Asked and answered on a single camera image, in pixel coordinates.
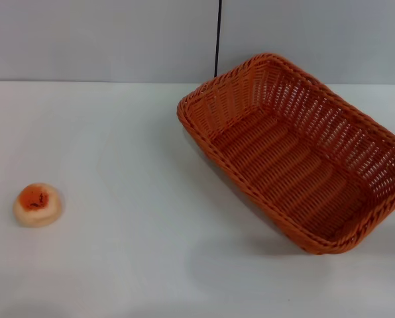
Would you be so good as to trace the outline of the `orange woven wicker basket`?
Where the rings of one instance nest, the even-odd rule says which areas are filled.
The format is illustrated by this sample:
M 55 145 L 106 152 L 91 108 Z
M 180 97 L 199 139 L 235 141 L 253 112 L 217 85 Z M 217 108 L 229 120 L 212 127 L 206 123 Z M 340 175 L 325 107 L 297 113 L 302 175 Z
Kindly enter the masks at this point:
M 279 55 L 256 55 L 202 84 L 177 116 L 310 254 L 351 250 L 395 210 L 395 135 Z

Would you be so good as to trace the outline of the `round bun with orange glaze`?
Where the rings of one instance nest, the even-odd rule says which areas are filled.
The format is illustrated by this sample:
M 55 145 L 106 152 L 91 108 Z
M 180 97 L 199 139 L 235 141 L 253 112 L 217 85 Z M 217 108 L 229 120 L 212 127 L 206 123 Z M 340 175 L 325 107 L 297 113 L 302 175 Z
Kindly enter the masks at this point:
M 59 191 L 46 183 L 34 183 L 25 187 L 13 204 L 13 214 L 24 227 L 44 227 L 62 216 L 62 200 Z

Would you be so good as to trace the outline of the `black vertical wall strip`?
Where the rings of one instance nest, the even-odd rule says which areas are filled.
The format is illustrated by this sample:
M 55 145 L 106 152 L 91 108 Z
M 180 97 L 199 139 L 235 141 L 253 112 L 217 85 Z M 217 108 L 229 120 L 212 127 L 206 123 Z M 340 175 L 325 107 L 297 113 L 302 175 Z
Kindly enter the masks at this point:
M 216 30 L 216 43 L 215 43 L 215 57 L 214 57 L 214 68 L 213 77 L 217 77 L 218 65 L 219 65 L 219 46 L 221 38 L 221 23 L 222 23 L 222 10 L 223 10 L 223 0 L 218 0 L 217 8 L 217 30 Z

